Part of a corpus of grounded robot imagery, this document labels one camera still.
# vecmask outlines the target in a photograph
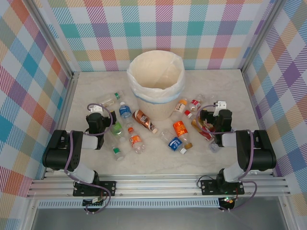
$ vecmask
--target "orange label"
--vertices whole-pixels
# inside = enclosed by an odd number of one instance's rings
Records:
[[[140,136],[133,136],[129,139],[131,146],[133,146],[136,142],[141,142]]]
[[[188,133],[187,128],[184,126],[182,121],[177,121],[173,124],[173,127],[178,137],[180,137],[182,134]]]

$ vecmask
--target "green bottle cap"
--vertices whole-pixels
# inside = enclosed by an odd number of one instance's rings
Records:
[[[115,154],[118,154],[118,153],[120,153],[120,150],[119,150],[119,148],[114,148],[114,149],[113,149],[113,152],[114,152]]]

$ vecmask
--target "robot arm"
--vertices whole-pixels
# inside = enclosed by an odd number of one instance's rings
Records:
[[[115,112],[111,112],[113,124],[116,122]],[[103,133],[106,127],[111,125],[111,119],[103,117],[100,113],[91,113],[86,117],[89,125],[89,135],[82,131],[73,131],[72,158],[67,171],[76,179],[89,184],[99,184],[97,172],[80,163],[81,149],[101,149],[104,143],[104,135],[90,136]],[[55,171],[64,170],[71,150],[70,133],[65,130],[55,130],[43,155],[43,165]]]

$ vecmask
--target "checkered fabric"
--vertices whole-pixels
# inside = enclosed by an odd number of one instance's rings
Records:
[[[307,1],[288,0],[246,76],[261,128],[307,226]]]
[[[22,0],[0,0],[0,230],[20,223],[67,83]]]
[[[81,70],[113,71],[126,70],[136,56],[155,49],[181,56],[186,69],[236,69],[247,35],[254,34],[250,29],[258,10],[268,1],[48,2]],[[40,0],[36,3],[71,64]]]

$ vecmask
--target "clear plastic bottle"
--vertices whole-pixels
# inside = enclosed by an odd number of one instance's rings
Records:
[[[136,153],[141,154],[145,150],[145,146],[142,142],[142,139],[138,135],[137,132],[134,131],[132,127],[128,128],[128,132],[130,134],[130,144]]]
[[[121,161],[124,159],[124,154],[120,151],[118,147],[118,142],[115,136],[111,132],[107,132],[104,134],[105,144],[111,148],[114,153],[115,159],[117,161]]]
[[[130,107],[125,102],[120,103],[119,114],[126,128],[132,127],[132,113]]]
[[[117,100],[122,99],[124,96],[124,93],[122,91],[118,91],[116,93],[108,93],[103,95],[102,97],[99,97],[98,103],[102,104],[104,107],[108,107],[110,105],[113,105]]]
[[[174,111],[172,112],[170,118],[173,122],[179,121],[182,118],[183,111],[188,104],[187,98],[181,98],[178,102],[177,106],[175,107]]]
[[[219,146],[215,143],[215,141],[213,141],[213,142],[211,142],[211,143],[209,144],[209,149],[211,150],[211,152],[217,153],[217,152],[221,149],[221,147],[219,147]]]
[[[191,125],[197,130],[197,132],[199,132],[207,141],[211,141],[213,140],[213,135],[210,133],[206,133],[204,131],[202,131],[196,123],[196,116],[193,115],[189,110],[186,110],[184,112],[184,114],[188,117],[188,119],[190,119],[191,121]],[[206,129],[207,131],[210,131],[206,126],[203,126],[201,123],[201,120],[199,119],[199,124],[202,128]]]
[[[115,125],[112,125],[111,132],[115,137],[119,138],[120,142],[126,141],[124,129],[122,128],[119,121],[117,121]]]
[[[175,137],[170,131],[167,129],[163,130],[160,134],[160,138],[162,141],[164,141],[171,150],[173,151],[179,151],[181,154],[185,154],[187,151],[183,144],[182,141],[178,138]]]
[[[205,97],[202,94],[199,94],[196,97],[196,99],[193,99],[188,104],[189,110],[192,111],[192,112],[196,112],[200,108],[200,106],[204,102],[204,100],[205,100]]]
[[[174,130],[177,133],[178,138],[183,142],[184,148],[185,149],[190,149],[193,147],[191,141],[190,141],[190,136],[187,131],[187,128],[185,127],[183,121],[176,121],[173,124]]]

